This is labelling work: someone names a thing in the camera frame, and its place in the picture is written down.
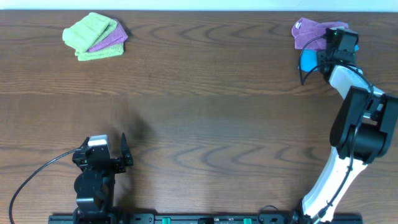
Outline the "purple microfiber cloth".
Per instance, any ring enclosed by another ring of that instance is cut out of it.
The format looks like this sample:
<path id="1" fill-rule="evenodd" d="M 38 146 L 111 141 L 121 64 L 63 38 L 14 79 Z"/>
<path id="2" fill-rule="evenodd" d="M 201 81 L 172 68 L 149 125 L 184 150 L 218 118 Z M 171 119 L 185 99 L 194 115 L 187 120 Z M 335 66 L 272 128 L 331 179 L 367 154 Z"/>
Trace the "purple microfiber cloth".
<path id="1" fill-rule="evenodd" d="M 327 29 L 344 28 L 348 29 L 349 25 L 345 22 L 316 22 L 307 18 L 300 18 L 292 27 L 292 36 L 294 38 L 295 49 L 301 50 L 304 45 L 312 39 L 322 36 Z"/>

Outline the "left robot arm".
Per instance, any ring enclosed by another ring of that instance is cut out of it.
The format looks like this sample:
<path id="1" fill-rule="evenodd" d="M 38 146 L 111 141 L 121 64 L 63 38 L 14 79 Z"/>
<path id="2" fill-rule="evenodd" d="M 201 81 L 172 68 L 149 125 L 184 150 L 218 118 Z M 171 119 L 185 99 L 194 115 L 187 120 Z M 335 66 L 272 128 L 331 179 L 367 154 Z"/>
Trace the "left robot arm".
<path id="1" fill-rule="evenodd" d="M 133 158 L 125 134 L 121 135 L 121 156 L 110 156 L 107 135 L 87 137 L 73 153 L 72 161 L 81 169 L 76 178 L 77 208 L 73 223 L 129 223 L 131 216 L 114 207 L 115 175 L 125 173 Z"/>

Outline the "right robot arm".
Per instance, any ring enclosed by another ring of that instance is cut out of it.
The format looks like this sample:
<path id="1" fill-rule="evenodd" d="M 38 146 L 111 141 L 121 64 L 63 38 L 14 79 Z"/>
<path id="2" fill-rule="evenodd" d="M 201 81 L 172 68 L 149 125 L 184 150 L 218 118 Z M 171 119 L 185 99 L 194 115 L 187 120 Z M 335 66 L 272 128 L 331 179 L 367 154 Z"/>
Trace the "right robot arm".
<path id="1" fill-rule="evenodd" d="M 331 152 L 313 188 L 287 223 L 332 223 L 336 206 L 355 178 L 388 151 L 397 122 L 397 98 L 376 88 L 356 64 L 359 35 L 327 28 L 326 48 L 314 66 L 343 98 L 330 132 Z"/>

